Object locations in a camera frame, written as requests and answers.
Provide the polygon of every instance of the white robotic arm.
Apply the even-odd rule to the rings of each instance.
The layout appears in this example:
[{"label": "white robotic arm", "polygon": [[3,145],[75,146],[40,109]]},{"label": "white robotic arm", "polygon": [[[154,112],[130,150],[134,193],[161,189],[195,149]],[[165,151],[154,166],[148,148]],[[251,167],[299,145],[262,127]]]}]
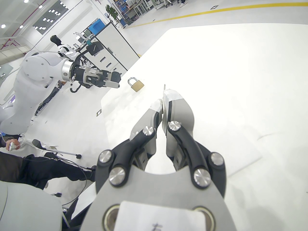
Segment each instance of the white robotic arm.
[{"label": "white robotic arm", "polygon": [[[92,49],[100,50],[99,44],[91,46],[86,52],[92,54]],[[62,59],[57,53],[27,53],[14,82],[15,102],[0,107],[0,130],[11,135],[26,132],[37,107],[49,96],[58,80],[77,80],[97,87],[120,87],[118,72],[80,66],[80,57],[84,53],[74,61]]]}]

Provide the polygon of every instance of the yellow floor line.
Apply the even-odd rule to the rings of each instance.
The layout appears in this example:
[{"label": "yellow floor line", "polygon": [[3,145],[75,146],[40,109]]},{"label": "yellow floor line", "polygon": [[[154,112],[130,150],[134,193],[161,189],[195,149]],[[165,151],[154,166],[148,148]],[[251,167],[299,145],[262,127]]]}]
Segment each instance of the yellow floor line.
[{"label": "yellow floor line", "polygon": [[246,6],[238,6],[238,7],[231,7],[231,8],[225,8],[225,9],[218,9],[218,10],[212,10],[212,11],[203,11],[203,12],[198,12],[198,13],[194,13],[194,14],[188,14],[188,15],[184,15],[184,16],[179,16],[179,17],[174,17],[174,18],[169,18],[169,19],[162,19],[162,20],[157,20],[157,21],[153,21],[153,22],[149,22],[149,23],[139,24],[139,25],[136,25],[136,26],[128,27],[128,28],[133,28],[133,27],[143,26],[143,25],[148,25],[148,24],[154,24],[154,23],[169,21],[169,20],[174,20],[174,19],[182,19],[182,18],[188,18],[188,17],[199,16],[199,15],[204,15],[204,14],[223,12],[223,11],[236,11],[236,10],[255,9],[255,8],[270,8],[270,7],[308,7],[308,2],[281,2],[281,3],[255,4],[255,5],[246,5]]}]

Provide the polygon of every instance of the white label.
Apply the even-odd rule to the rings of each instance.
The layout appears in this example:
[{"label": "white label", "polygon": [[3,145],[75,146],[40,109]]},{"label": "white label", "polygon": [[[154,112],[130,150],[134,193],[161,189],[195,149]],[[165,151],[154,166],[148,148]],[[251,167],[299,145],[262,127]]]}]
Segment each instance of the white label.
[{"label": "white label", "polygon": [[205,231],[201,212],[123,201],[114,231]]}]

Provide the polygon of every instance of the padlock shackle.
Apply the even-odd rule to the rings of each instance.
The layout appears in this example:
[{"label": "padlock shackle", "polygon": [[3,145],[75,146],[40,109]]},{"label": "padlock shackle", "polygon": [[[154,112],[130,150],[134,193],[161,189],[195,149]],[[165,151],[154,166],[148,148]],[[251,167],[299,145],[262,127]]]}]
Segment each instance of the padlock shackle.
[{"label": "padlock shackle", "polygon": [[138,82],[138,79],[137,79],[137,78],[134,78],[134,77],[129,78],[129,79],[127,80],[127,82],[128,82],[128,84],[129,84],[130,86],[133,86],[133,85],[131,84],[131,82],[130,82],[131,79],[134,79],[134,80],[136,80],[136,82]]}]

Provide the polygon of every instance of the blue storage bin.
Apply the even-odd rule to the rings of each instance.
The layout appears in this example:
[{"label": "blue storage bin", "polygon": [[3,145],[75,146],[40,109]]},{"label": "blue storage bin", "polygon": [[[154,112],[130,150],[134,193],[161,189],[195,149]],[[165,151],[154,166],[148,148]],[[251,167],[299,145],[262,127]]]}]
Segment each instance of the blue storage bin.
[{"label": "blue storage bin", "polygon": [[93,24],[91,24],[89,26],[89,30],[93,33],[93,34],[98,34],[100,32],[100,30],[102,30],[106,25],[100,20],[96,20]]}]

